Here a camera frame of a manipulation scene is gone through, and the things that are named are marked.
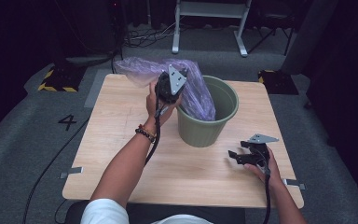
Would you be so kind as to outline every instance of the green trash can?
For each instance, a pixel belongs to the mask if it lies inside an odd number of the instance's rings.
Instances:
[[[178,111],[178,128],[181,138],[192,147],[212,145],[222,132],[226,122],[238,111],[238,95],[224,80],[203,76],[216,109],[215,121],[204,121],[190,117],[181,106]]]

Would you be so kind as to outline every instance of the plastic bag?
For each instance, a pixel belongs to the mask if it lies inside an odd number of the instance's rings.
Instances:
[[[194,119],[215,120],[213,99],[205,84],[197,63],[190,60],[164,59],[148,61],[138,57],[126,58],[115,62],[119,74],[126,75],[138,87],[145,87],[157,80],[162,71],[168,71],[172,65],[178,71],[188,69],[185,88],[182,91],[182,108]]]

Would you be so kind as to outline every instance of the gray floor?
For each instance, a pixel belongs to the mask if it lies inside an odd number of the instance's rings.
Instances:
[[[252,46],[259,38],[257,31],[246,30],[243,34],[245,46]],[[277,32],[247,58],[242,58],[232,28],[186,30],[181,34],[178,54],[171,54],[170,35],[147,48],[124,48],[123,56],[188,59],[199,64],[203,75],[257,81],[258,71],[281,67],[284,44],[284,35]],[[47,65],[30,78],[24,86],[28,96],[0,123],[0,223],[22,221],[35,181],[90,116],[102,77],[111,73],[110,63],[104,63],[88,68],[79,92],[38,91],[50,67],[51,64]],[[301,211],[309,223],[358,223],[356,184],[336,150],[325,143],[327,136],[320,121],[312,110],[303,107],[310,81],[302,75],[293,76],[293,80],[299,95],[270,95],[269,99],[297,179],[308,187],[302,191],[305,206]],[[74,116],[76,124],[66,131],[66,125],[58,121],[68,115]],[[83,133],[84,128],[41,179],[31,200],[27,223],[55,222],[65,182],[58,176],[72,166]],[[72,203],[64,203],[58,211],[60,222]],[[264,214],[263,209],[246,209],[246,222],[261,223]],[[278,223],[277,220],[273,210],[270,223]]]

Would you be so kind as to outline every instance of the forearm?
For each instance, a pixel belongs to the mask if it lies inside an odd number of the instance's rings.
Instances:
[[[145,127],[154,132],[154,121],[149,119]],[[109,198],[125,207],[142,175],[150,145],[144,135],[135,134],[106,167],[91,200]]]
[[[271,196],[278,209],[280,223],[307,223],[284,184],[272,187]]]

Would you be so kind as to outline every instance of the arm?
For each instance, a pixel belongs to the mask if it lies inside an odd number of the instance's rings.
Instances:
[[[150,94],[146,97],[148,119],[144,126],[151,133],[156,132],[154,115],[156,113],[157,99],[154,92],[155,86],[156,83],[150,84]],[[171,116],[174,108],[179,104],[180,100],[178,100],[175,105],[170,105],[169,109],[160,116],[161,126]],[[145,160],[150,145],[151,142],[147,137],[136,133],[110,161],[90,200],[93,201],[101,198],[112,199],[125,208],[145,167]]]
[[[271,177],[269,179],[269,190],[271,192],[271,197],[275,200],[280,223],[307,223],[297,208],[295,201],[293,201],[293,198],[287,190],[287,187],[281,180],[281,174],[271,149],[269,148],[268,151],[268,167],[271,171]],[[265,180],[264,174],[256,166],[251,164],[245,164],[244,166],[245,168],[255,173],[262,181]]]

